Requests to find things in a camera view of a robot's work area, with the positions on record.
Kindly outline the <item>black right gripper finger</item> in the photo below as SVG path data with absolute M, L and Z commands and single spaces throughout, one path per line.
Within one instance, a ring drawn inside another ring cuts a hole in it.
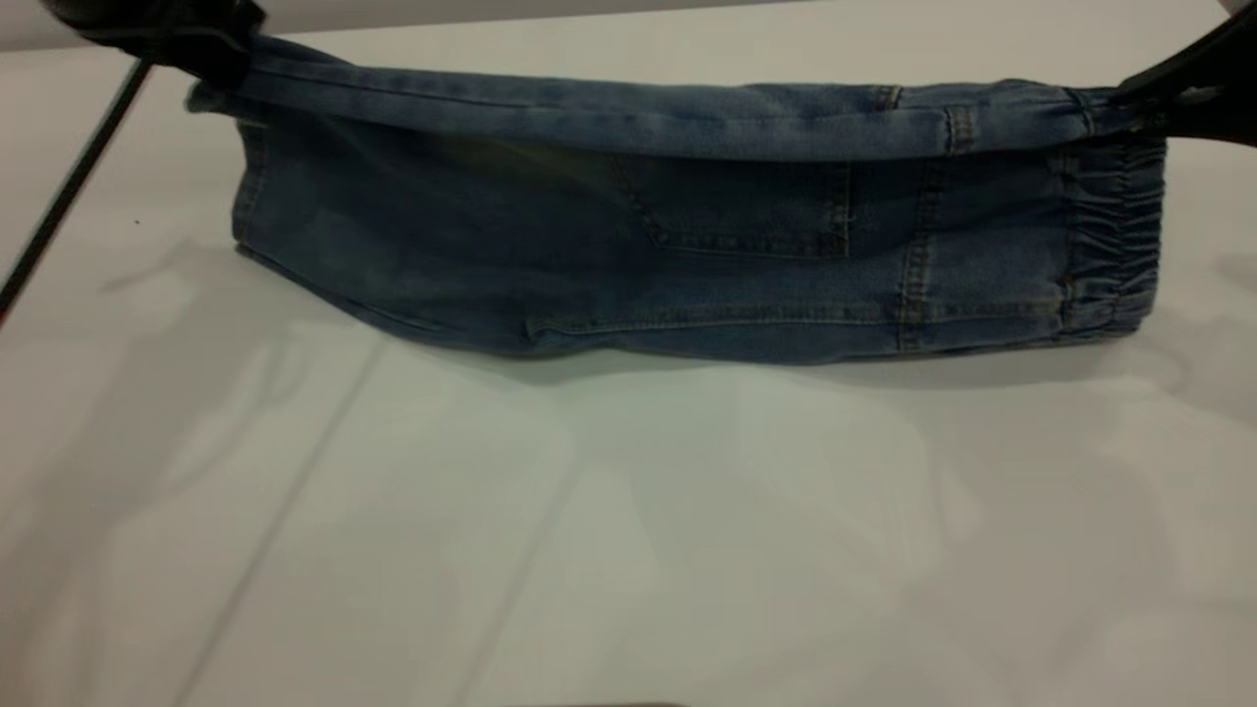
M 1254 81 L 1190 82 L 1166 109 L 1166 136 L 1256 147 Z
M 1114 106 L 1161 103 L 1193 91 L 1253 89 L 1256 9 L 1242 8 L 1175 55 L 1123 81 Z

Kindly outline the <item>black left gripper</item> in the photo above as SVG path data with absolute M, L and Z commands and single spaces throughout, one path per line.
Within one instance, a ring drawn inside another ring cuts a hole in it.
M 256 1 L 45 1 L 75 35 L 104 43 L 152 36 L 147 59 L 214 86 L 238 86 L 268 14 Z

